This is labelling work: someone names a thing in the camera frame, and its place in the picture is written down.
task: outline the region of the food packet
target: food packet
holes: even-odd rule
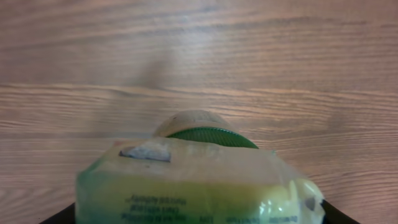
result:
[[[173,138],[117,142],[76,182],[77,224],[321,224],[319,188],[271,151]]]

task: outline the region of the black object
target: black object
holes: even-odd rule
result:
[[[326,213],[323,224],[359,224],[325,200],[322,202],[322,207]],[[40,224],[75,224],[75,204],[69,205]]]

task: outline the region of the wooden surface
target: wooden surface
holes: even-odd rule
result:
[[[0,223],[53,215],[114,139],[192,108],[398,222],[397,1],[4,0]]]

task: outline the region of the green ridged lid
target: green ridged lid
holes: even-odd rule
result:
[[[258,149],[258,147],[243,137],[232,131],[222,128],[197,127],[190,128],[167,136],[168,138],[177,138],[188,141],[209,142],[227,147],[248,147]]]

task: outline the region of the wood grain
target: wood grain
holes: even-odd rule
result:
[[[222,115],[361,223],[397,223],[398,2],[0,2],[0,223],[172,114]]]

